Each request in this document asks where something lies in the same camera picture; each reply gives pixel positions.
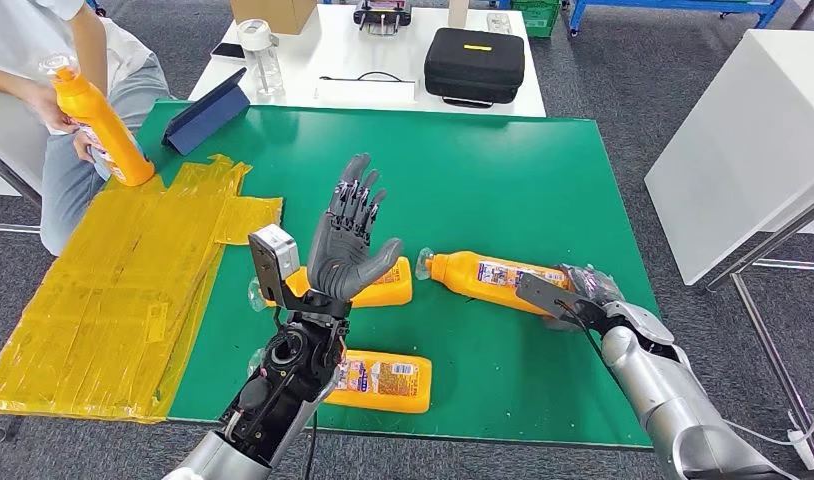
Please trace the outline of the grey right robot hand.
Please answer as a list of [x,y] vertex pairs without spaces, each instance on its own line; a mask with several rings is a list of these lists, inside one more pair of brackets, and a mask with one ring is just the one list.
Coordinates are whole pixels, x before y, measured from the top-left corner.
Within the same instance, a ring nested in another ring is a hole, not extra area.
[[570,289],[597,305],[624,301],[625,297],[614,278],[592,265],[575,266],[561,264],[560,269],[569,278]]

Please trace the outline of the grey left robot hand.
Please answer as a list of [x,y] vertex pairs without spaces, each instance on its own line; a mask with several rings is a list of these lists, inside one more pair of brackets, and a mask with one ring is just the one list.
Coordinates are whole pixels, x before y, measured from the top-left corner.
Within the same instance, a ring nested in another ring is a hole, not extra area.
[[307,259],[310,286],[347,302],[389,271],[403,251],[401,239],[386,240],[372,253],[371,236],[387,192],[374,187],[379,174],[371,156],[355,154],[336,182],[321,215]]

